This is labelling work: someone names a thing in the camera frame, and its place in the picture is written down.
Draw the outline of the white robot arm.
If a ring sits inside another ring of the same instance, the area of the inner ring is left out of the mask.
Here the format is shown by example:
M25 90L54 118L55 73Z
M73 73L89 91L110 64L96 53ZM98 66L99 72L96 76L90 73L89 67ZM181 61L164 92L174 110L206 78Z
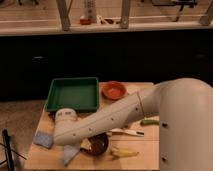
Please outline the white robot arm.
M213 171L213 87L193 78L161 82L77 122L58 115L54 142L71 145L153 116L160 171Z

